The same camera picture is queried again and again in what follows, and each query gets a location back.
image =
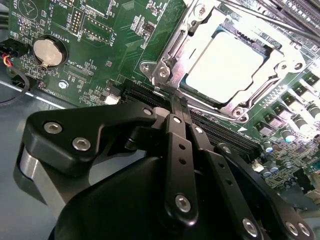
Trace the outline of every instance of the red wire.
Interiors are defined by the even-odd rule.
[[[2,58],[4,59],[6,56],[8,56],[8,54],[3,53],[2,54]],[[10,59],[6,60],[6,64],[8,64],[10,67],[12,67],[12,62],[10,61]]]

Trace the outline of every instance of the motherboard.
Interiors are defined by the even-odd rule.
[[[12,0],[10,37],[34,52],[14,64],[46,93],[101,105],[109,82],[149,83],[138,63],[157,60],[185,8],[183,0]]]
[[[317,0],[233,2],[320,36]],[[154,106],[175,90],[212,143],[262,150],[247,162],[272,188],[320,170],[320,48],[295,32],[217,0],[11,0],[9,35],[35,88],[75,106],[126,81]]]

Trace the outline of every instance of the black cable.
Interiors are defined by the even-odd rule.
[[[28,89],[30,88],[30,82],[29,82],[29,79],[27,78],[27,76],[19,68],[17,68],[16,66],[12,66],[10,68],[12,69],[13,72],[18,74],[22,78],[22,80],[24,82],[24,88],[22,89],[20,94],[18,94],[17,96],[15,96],[15,97],[13,97],[13,98],[11,98],[9,100],[0,102],[0,107],[7,106],[7,105],[15,103],[16,101],[21,99],[26,94]]]
[[[268,23],[271,23],[271,24],[274,24],[274,25],[277,25],[279,26],[280,28],[283,28],[283,29],[286,29],[290,32],[293,32],[297,35],[300,35],[306,39],[309,39],[311,40],[312,42],[316,43],[317,46],[319,47],[320,46],[320,37],[314,35],[314,34],[311,34],[311,33],[308,33],[306,31],[303,31],[303,30],[300,30],[298,28],[295,28],[289,24],[286,24],[282,21],[279,21],[279,20],[276,20],[272,17],[269,17],[269,16],[266,16],[266,15],[263,15],[262,13],[259,13],[259,12],[256,12],[254,10],[251,10],[245,6],[242,6],[240,4],[237,4],[237,3],[234,3],[233,1],[230,1],[230,0],[219,0],[219,2],[225,4],[225,5],[229,5],[231,7],[234,7],[235,9],[239,9],[247,14],[250,14],[250,15],[253,15],[259,19],[263,19],[265,20],[266,22]]]

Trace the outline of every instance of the black metal arm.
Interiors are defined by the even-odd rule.
[[[145,158],[90,186],[102,151],[138,149]],[[15,179],[54,210],[55,240],[315,239],[230,146],[210,144],[175,95],[171,112],[137,102],[34,113]]]

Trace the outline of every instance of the cpu socket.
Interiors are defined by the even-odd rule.
[[[301,72],[306,62],[272,26],[256,24],[277,46],[231,19],[218,1],[204,1],[206,14],[199,17],[195,10],[203,1],[192,1],[159,61],[143,61],[140,70],[158,94],[177,90],[190,108],[245,123],[248,111],[288,73]]]

